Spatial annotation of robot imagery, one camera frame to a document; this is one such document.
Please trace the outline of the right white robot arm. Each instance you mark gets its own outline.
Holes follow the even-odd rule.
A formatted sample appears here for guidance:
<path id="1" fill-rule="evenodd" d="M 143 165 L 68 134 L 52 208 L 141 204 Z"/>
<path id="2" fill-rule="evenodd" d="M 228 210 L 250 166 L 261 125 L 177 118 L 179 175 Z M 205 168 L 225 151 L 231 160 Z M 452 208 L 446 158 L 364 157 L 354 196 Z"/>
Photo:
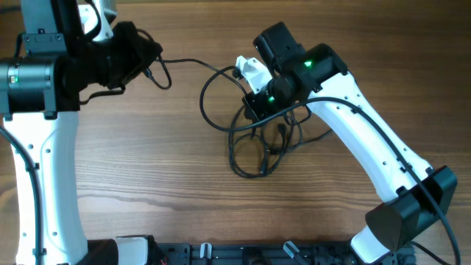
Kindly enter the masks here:
<path id="1" fill-rule="evenodd" d="M 352 152 L 381 203 L 350 242 L 356 257 L 373 264 L 444 222 L 457 178 L 434 169 L 411 150 L 360 91 L 345 62 L 327 44 L 305 49 L 284 23 L 264 30 L 254 46 L 258 57 L 235 63 L 251 91 L 245 116 L 266 122 L 300 105 L 320 117 Z"/>

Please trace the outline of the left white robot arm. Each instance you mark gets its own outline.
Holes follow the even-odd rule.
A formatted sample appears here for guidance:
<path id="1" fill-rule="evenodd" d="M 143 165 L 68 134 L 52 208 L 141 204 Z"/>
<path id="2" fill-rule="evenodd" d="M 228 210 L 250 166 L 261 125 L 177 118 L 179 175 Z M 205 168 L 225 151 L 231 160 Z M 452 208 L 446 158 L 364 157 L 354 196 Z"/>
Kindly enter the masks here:
<path id="1" fill-rule="evenodd" d="M 162 52 L 114 1 L 23 1 L 26 54 L 1 60 L 1 135 L 10 143 L 19 206 L 17 264 L 152 264 L 151 236 L 89 240 L 79 216 L 75 146 L 89 85 L 121 95 Z"/>

